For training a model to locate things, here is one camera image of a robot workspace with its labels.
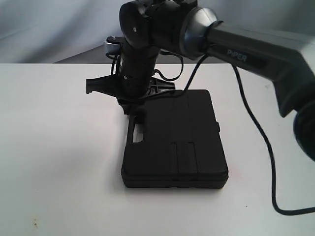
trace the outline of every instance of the black carrying case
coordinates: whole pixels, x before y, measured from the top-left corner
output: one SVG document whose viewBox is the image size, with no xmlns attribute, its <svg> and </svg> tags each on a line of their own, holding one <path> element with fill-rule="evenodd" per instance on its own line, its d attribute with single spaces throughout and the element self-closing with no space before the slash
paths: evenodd
<svg viewBox="0 0 315 236">
<path fill-rule="evenodd" d="M 135 123 L 143 125 L 138 143 Z M 228 168 L 219 131 L 207 90 L 133 108 L 122 165 L 125 186 L 222 188 Z"/>
</svg>

